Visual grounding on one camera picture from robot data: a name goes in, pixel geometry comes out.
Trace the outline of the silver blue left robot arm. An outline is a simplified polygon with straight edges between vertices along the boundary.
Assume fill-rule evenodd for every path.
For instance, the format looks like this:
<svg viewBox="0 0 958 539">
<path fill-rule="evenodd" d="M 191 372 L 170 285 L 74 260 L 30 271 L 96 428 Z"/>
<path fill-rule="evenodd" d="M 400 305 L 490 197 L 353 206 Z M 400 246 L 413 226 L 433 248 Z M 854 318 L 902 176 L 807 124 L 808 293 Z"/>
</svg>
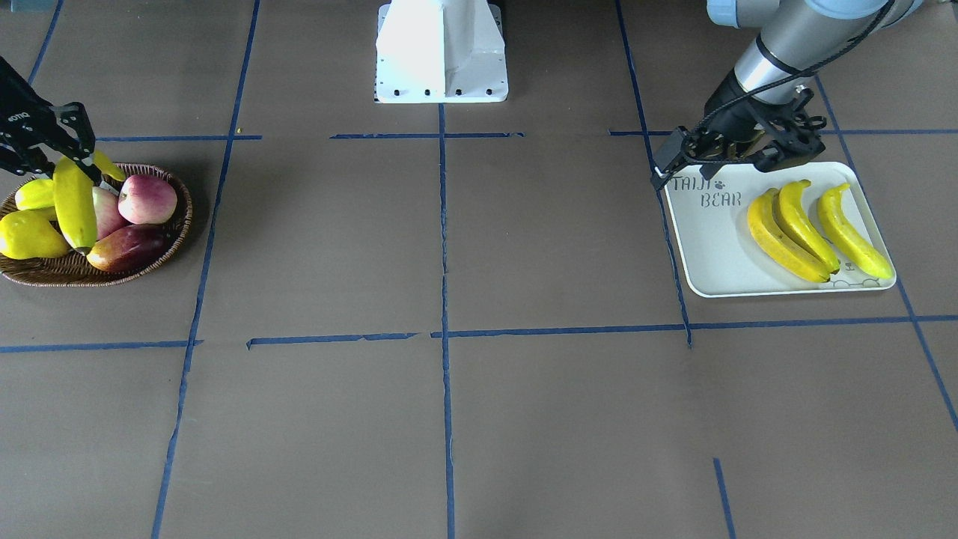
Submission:
<svg viewBox="0 0 958 539">
<path fill-rule="evenodd" d="M 823 153 L 827 120 L 808 114 L 808 82 L 826 65 L 899 23 L 918 1 L 710 1 L 716 23 L 757 35 L 704 106 L 693 127 L 675 127 L 653 156 L 651 184 L 663 189 L 691 166 L 709 180 L 722 168 L 760 173 L 809 163 Z"/>
</svg>

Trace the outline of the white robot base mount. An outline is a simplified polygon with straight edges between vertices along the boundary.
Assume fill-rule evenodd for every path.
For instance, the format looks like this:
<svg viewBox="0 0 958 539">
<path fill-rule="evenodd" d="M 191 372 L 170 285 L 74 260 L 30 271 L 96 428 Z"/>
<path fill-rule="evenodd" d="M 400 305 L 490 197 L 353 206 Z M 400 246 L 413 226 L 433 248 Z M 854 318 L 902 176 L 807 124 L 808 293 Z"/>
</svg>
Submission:
<svg viewBox="0 0 958 539">
<path fill-rule="evenodd" d="M 500 103 L 509 96 L 495 1 L 390 1 L 377 18 L 378 103 Z"/>
</svg>

